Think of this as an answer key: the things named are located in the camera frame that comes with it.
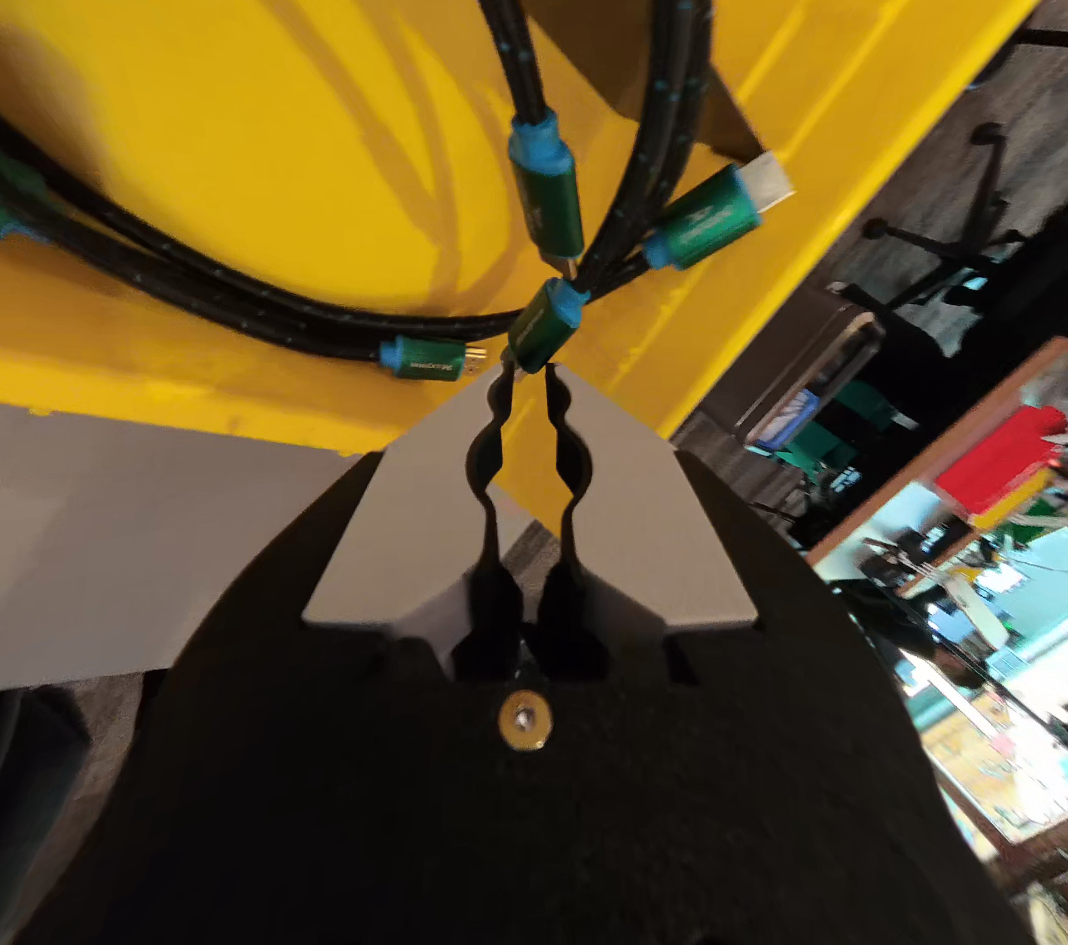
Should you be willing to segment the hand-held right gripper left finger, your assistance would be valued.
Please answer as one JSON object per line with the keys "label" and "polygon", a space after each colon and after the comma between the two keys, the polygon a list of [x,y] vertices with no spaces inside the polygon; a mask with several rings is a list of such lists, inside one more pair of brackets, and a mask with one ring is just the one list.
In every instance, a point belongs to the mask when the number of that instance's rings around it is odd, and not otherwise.
{"label": "hand-held right gripper left finger", "polygon": [[487,396],[501,374],[485,371],[384,448],[304,608],[307,625],[423,640],[453,675],[485,533],[466,457],[491,421]]}

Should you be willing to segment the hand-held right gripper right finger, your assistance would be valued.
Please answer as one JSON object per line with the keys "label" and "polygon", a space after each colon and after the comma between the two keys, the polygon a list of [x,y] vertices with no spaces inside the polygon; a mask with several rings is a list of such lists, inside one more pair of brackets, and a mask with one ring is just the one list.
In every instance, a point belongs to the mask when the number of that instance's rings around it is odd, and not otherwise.
{"label": "hand-held right gripper right finger", "polygon": [[752,629],[757,610],[676,448],[572,371],[543,371],[568,498],[534,653],[552,680],[695,680],[689,635]]}

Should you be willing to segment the yellow plastic bin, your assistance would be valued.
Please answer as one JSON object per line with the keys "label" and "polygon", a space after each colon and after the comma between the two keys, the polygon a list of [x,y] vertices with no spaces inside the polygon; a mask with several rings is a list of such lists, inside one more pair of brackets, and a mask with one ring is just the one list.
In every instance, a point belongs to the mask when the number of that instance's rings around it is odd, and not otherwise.
{"label": "yellow plastic bin", "polygon": [[[591,306],[563,362],[666,436],[1039,0],[716,0],[714,61],[795,193]],[[2,109],[138,216],[377,310],[522,308],[549,274],[474,0],[2,0]],[[354,455],[458,385],[266,346],[2,243],[2,404]]]}
{"label": "yellow plastic bin", "polygon": [[987,533],[1007,522],[1016,511],[1027,511],[1048,487],[1056,481],[1053,467],[1043,467],[1027,479],[1020,481],[986,511],[974,513],[968,521],[975,531]]}

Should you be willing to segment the wooden desk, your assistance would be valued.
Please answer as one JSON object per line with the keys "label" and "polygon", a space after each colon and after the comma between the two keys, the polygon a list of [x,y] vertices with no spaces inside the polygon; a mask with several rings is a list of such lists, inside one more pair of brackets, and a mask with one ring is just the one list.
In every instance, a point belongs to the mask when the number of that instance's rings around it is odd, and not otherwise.
{"label": "wooden desk", "polygon": [[1020,405],[1037,404],[1041,395],[1051,394],[1066,377],[1066,358],[1067,338],[1048,340],[810,549],[805,557],[808,567],[827,582],[858,577],[864,538],[888,539],[906,527],[927,525],[937,514],[948,511],[934,490],[934,479]]}

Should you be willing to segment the red plastic bin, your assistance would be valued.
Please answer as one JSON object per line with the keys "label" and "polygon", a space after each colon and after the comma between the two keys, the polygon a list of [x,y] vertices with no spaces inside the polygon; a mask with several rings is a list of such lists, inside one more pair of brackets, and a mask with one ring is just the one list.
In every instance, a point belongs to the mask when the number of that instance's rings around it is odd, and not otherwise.
{"label": "red plastic bin", "polygon": [[934,494],[954,511],[991,511],[1061,459],[1066,415],[1054,405],[1022,405],[932,481]]}

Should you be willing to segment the person's dark trousers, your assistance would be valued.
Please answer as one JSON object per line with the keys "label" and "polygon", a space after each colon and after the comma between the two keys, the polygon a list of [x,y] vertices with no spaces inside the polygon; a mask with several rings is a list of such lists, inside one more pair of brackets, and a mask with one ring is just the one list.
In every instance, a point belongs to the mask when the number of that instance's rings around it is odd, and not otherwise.
{"label": "person's dark trousers", "polygon": [[64,820],[93,739],[60,686],[2,692],[1,730],[1,942],[14,943],[78,848]]}

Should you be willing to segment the black office chair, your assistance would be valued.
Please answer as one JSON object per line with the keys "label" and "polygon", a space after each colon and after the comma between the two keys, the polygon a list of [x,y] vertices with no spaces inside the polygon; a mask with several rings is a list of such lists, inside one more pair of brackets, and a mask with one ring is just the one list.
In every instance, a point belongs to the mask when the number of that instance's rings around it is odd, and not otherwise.
{"label": "black office chair", "polygon": [[915,246],[939,259],[931,271],[889,300],[888,311],[897,311],[913,303],[924,305],[936,294],[951,288],[958,279],[968,281],[975,275],[985,278],[996,263],[987,255],[988,249],[1020,245],[1024,240],[1018,231],[995,236],[998,223],[1008,207],[1007,198],[998,190],[998,178],[1007,149],[1003,126],[992,122],[978,125],[971,133],[970,143],[973,146],[989,147],[990,155],[957,240],[949,243],[937,241],[912,231],[891,226],[881,217],[874,217],[863,226],[862,238],[865,240],[893,238],[904,245]]}

